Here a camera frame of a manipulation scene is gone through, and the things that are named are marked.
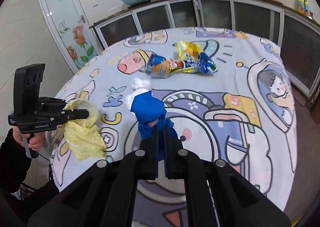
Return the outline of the black sleeve left forearm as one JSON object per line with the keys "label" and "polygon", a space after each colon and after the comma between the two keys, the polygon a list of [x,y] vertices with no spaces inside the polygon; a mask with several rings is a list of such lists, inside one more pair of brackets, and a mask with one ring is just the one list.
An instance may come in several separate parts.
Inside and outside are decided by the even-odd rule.
{"label": "black sleeve left forearm", "polygon": [[23,138],[29,136],[14,126],[1,144],[1,226],[27,226],[31,215],[59,193],[50,180],[24,200],[13,195],[20,189],[31,166],[23,143]]}

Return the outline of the person left hand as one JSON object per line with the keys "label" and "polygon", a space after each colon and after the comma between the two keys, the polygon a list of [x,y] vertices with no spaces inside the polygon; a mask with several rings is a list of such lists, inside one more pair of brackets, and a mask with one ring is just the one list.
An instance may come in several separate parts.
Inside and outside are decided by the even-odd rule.
{"label": "person left hand", "polygon": [[34,151],[40,151],[43,147],[45,135],[44,132],[34,133],[33,137],[30,134],[22,134],[17,126],[12,127],[12,134],[17,143],[24,146],[23,139],[30,138],[28,142],[28,147]]}

